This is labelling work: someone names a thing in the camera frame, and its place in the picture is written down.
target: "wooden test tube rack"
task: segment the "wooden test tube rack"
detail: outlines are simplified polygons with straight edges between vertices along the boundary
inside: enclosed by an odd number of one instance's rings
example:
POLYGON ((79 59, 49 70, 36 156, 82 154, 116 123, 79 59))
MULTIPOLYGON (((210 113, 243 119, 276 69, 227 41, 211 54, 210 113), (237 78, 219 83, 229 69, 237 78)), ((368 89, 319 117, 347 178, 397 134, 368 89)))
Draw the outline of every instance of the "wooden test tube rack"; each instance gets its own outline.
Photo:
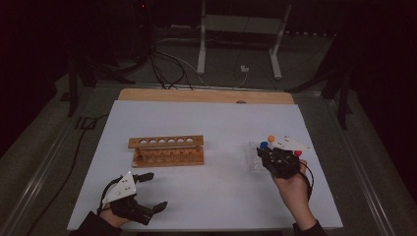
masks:
POLYGON ((148 137, 129 139, 134 148, 132 167, 203 165, 203 136, 148 137))

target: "white metal frame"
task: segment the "white metal frame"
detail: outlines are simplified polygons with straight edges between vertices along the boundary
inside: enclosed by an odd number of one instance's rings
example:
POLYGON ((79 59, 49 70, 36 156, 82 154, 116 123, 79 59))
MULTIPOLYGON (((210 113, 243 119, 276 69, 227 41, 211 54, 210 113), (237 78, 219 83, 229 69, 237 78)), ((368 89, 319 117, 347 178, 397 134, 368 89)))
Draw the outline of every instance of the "white metal frame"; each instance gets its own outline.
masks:
POLYGON ((202 76, 205 73, 207 52, 206 30, 270 33, 276 34, 276 42, 275 45, 269 49, 268 54, 270 57, 270 63, 272 65, 273 77, 276 80, 280 80, 282 78, 282 74, 279 68, 276 54, 285 32, 285 27, 290 11, 291 4, 288 4, 282 19, 207 15, 206 0, 202 0, 201 39, 197 74, 202 76))

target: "black sleeve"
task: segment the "black sleeve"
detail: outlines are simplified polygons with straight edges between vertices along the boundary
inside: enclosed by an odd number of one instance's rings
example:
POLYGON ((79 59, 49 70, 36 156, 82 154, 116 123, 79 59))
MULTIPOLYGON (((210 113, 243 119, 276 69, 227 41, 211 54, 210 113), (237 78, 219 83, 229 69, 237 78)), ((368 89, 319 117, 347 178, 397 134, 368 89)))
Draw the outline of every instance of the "black sleeve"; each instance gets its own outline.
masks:
POLYGON ((119 236, 122 229, 115 228, 101 217, 89 212, 80 228, 72 231, 69 236, 119 236))
POLYGON ((327 236, 319 221, 313 227, 304 231, 301 231, 297 224, 293 224, 292 226, 295 236, 327 236))

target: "human hand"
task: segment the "human hand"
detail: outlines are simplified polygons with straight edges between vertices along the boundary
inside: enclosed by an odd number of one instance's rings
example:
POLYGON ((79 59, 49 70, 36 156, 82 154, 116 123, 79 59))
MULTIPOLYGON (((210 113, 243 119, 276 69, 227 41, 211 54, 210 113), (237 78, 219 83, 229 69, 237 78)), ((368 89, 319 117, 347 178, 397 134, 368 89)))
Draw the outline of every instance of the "human hand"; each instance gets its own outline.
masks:
MULTIPOLYGON (((300 160, 300 171, 306 172, 307 161, 300 160)), ((307 183, 299 174, 289 179, 276 178, 272 175, 272 180, 278 187, 283 202, 293 215, 298 227, 306 230, 313 227, 317 220, 314 218, 309 208, 307 183)))
POLYGON ((131 220, 128 218, 122 218, 120 216, 117 216, 113 213, 111 210, 111 207, 109 204, 105 205, 103 210, 98 215, 105 221, 107 221, 109 224, 111 224, 113 227, 120 228, 125 223, 130 222, 131 220))

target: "white tabletop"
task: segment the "white tabletop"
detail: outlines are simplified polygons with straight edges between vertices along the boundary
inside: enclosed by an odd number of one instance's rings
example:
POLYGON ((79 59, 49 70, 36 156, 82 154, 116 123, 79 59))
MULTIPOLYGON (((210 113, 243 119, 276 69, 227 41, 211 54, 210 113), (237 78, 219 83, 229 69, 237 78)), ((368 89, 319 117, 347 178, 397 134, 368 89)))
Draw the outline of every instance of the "white tabletop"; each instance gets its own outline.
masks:
POLYGON ((313 148, 304 151, 315 178, 311 209, 325 228, 342 227, 328 182, 297 105, 205 102, 114 102, 85 183, 68 224, 77 229, 98 207, 104 187, 132 171, 153 172, 138 183, 139 204, 168 201, 149 225, 131 222, 136 231, 270 230, 290 228, 294 219, 267 171, 248 169, 250 142, 269 135, 291 136, 313 148), (130 138, 203 135, 205 165, 132 168, 130 138))

